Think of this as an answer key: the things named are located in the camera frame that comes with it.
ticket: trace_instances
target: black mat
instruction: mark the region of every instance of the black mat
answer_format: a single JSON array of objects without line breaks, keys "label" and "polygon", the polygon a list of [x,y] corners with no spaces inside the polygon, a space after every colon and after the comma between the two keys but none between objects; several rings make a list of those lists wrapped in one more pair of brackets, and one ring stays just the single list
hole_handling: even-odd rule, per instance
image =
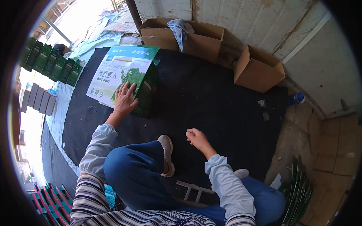
[{"label": "black mat", "polygon": [[72,168],[64,159],[60,150],[57,148],[45,119],[41,145],[43,169],[46,181],[57,187],[62,187],[63,184],[69,195],[74,198],[74,189],[77,187],[78,176],[74,173]]},{"label": "black mat", "polygon": [[[95,128],[113,110],[86,96],[108,49],[96,49],[79,78],[68,108],[64,151],[76,165]],[[175,51],[160,49],[155,58],[160,60],[160,82],[150,118],[132,115],[124,118],[112,145],[149,142],[162,134],[170,136],[176,171],[164,182],[173,195],[183,198],[186,188],[176,185],[176,180],[211,187],[205,174],[205,157],[185,136],[188,128],[198,128],[219,154],[228,157],[234,170],[246,168],[250,176],[264,181],[284,119],[287,89],[274,87],[261,94],[234,85],[233,70]],[[267,107],[260,107],[258,100],[265,100]],[[264,121],[263,112],[268,112],[269,121]],[[202,195],[200,202],[217,202],[206,196]]]}]

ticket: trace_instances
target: knee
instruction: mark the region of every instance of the knee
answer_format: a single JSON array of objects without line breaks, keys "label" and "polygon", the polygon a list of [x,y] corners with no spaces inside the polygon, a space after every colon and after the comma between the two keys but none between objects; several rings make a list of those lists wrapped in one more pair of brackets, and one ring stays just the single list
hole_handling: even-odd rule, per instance
[{"label": "knee", "polygon": [[254,201],[257,225],[266,225],[277,221],[284,213],[286,199],[279,191],[262,191],[263,197],[258,202]]},{"label": "knee", "polygon": [[104,175],[107,182],[122,180],[131,171],[132,156],[129,149],[119,147],[113,149],[106,157],[103,165]]}]

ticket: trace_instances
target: light blue sleeve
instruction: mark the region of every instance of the light blue sleeve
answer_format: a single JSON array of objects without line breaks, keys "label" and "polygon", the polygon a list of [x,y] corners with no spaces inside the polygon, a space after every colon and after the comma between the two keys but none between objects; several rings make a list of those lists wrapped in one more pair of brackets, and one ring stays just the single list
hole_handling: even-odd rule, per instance
[{"label": "light blue sleeve", "polygon": [[254,197],[250,195],[241,180],[234,174],[227,158],[213,155],[205,163],[205,173],[220,197],[220,206],[225,209],[225,218],[244,213],[255,216]]},{"label": "light blue sleeve", "polygon": [[99,125],[92,135],[85,155],[79,163],[80,173],[95,176],[103,183],[106,183],[106,177],[103,171],[104,161],[113,147],[110,145],[117,137],[118,133],[113,126],[109,124]]}]

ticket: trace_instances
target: corrugated metal wall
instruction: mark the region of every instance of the corrugated metal wall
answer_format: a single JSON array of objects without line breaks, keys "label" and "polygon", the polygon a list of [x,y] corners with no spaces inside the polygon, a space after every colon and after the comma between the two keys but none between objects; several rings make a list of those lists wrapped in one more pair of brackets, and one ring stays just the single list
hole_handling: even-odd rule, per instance
[{"label": "corrugated metal wall", "polygon": [[[323,3],[315,0],[138,0],[136,5],[143,21],[181,18],[219,25],[227,29],[223,44],[236,52],[249,44],[281,60],[328,13]],[[323,37],[313,37],[285,67],[287,75],[308,92],[325,116],[333,117],[342,109],[340,99],[354,106],[362,102],[362,92],[356,83],[358,71],[352,52],[335,20],[331,18],[319,33]]]}]

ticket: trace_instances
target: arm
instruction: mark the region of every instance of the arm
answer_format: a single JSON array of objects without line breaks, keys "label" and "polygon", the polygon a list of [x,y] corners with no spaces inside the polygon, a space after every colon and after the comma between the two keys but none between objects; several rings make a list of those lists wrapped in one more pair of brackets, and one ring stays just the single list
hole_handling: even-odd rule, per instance
[{"label": "arm", "polygon": [[105,124],[97,127],[85,155],[79,163],[81,174],[77,181],[77,189],[73,200],[71,225],[80,225],[85,221],[94,220],[100,214],[110,212],[104,193],[103,184],[106,182],[106,177],[103,165],[108,153],[113,150],[110,143],[117,137],[114,128],[138,104],[137,99],[130,103],[130,96],[136,85],[133,84],[127,91],[128,85],[129,82],[126,82],[120,87],[120,91],[116,90],[116,103],[113,113]]},{"label": "arm", "polygon": [[254,198],[227,164],[227,158],[220,156],[211,147],[206,136],[197,129],[188,129],[187,140],[206,157],[205,173],[220,197],[220,206],[225,209],[226,225],[239,221],[255,225]]}]

